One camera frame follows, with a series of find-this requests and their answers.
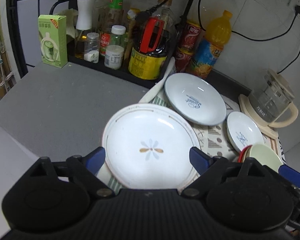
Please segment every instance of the white floor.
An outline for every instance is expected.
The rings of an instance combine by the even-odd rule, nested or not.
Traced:
[[[0,127],[0,237],[8,230],[9,226],[1,211],[1,202],[7,191],[35,162],[21,149],[11,136]]]

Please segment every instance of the green box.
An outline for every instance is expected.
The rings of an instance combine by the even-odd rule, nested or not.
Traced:
[[[42,61],[62,68],[68,62],[66,16],[40,15],[38,24]]]

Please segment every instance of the glass kettle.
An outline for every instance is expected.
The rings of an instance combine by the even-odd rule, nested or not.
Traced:
[[[280,128],[290,125],[298,117],[298,109],[292,102],[294,98],[288,82],[280,74],[268,69],[264,81],[249,94],[246,105],[257,124]],[[288,108],[290,117],[276,122]]]

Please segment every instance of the gray table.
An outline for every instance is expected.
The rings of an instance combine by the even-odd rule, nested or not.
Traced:
[[[41,63],[0,101],[0,126],[37,156],[64,161],[100,146],[109,118],[147,91],[74,63]]]

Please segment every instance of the kettle handle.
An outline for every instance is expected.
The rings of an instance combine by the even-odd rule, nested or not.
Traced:
[[[298,108],[295,106],[294,103],[290,103],[287,107],[287,109],[290,109],[291,111],[291,116],[285,120],[285,121],[282,121],[282,122],[272,122],[270,124],[268,124],[270,127],[273,127],[273,128],[282,128],[282,127],[286,127],[290,124],[292,124],[298,117],[298,114],[299,114],[299,110]]]
[[[153,33],[156,22],[159,22],[159,30],[158,30],[158,33],[157,33],[157,38],[155,40],[154,46],[152,48],[149,48],[149,43],[150,43],[151,36],[152,36],[152,33]],[[143,33],[142,40],[141,40],[140,52],[147,53],[149,51],[155,50],[155,48],[158,46],[159,39],[161,37],[163,27],[164,27],[164,21],[163,20],[159,20],[158,18],[153,18],[153,17],[149,18],[149,20],[146,24],[145,31]]]

